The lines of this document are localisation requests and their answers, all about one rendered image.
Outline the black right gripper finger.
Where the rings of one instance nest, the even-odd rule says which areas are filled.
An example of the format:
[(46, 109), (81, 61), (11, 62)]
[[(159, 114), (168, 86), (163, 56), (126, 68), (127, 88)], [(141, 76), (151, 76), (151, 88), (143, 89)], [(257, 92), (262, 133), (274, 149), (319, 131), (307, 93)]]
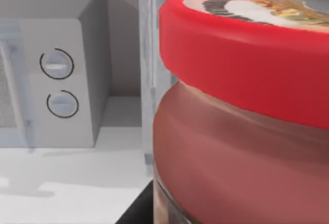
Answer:
[(153, 182), (150, 181), (115, 224), (153, 224)]

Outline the red lidded brown jar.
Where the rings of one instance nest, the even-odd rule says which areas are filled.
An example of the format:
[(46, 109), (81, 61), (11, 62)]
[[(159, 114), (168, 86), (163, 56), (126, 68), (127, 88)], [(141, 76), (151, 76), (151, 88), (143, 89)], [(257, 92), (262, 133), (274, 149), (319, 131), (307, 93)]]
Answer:
[(329, 0), (166, 0), (154, 224), (329, 224)]

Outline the microwave knob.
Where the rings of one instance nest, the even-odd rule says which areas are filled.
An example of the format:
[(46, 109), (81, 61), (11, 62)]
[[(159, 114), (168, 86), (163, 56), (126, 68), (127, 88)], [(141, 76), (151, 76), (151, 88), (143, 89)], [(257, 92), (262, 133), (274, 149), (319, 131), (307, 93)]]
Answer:
[(63, 49), (55, 48), (49, 53), (41, 55), (40, 68), (45, 75), (55, 80), (64, 80), (74, 71), (72, 57)]
[(61, 90), (59, 93), (49, 94), (46, 99), (48, 110), (56, 117), (68, 119), (79, 110), (78, 99), (69, 91)]

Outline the pale microwave oven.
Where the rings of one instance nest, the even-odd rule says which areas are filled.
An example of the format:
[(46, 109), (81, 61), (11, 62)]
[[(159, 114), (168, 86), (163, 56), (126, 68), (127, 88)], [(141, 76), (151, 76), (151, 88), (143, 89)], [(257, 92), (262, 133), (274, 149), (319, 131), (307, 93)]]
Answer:
[[(40, 68), (55, 48), (73, 59), (64, 80)], [(93, 147), (111, 88), (107, 0), (0, 0), (0, 148)], [(49, 94), (71, 92), (78, 112), (61, 119)]]

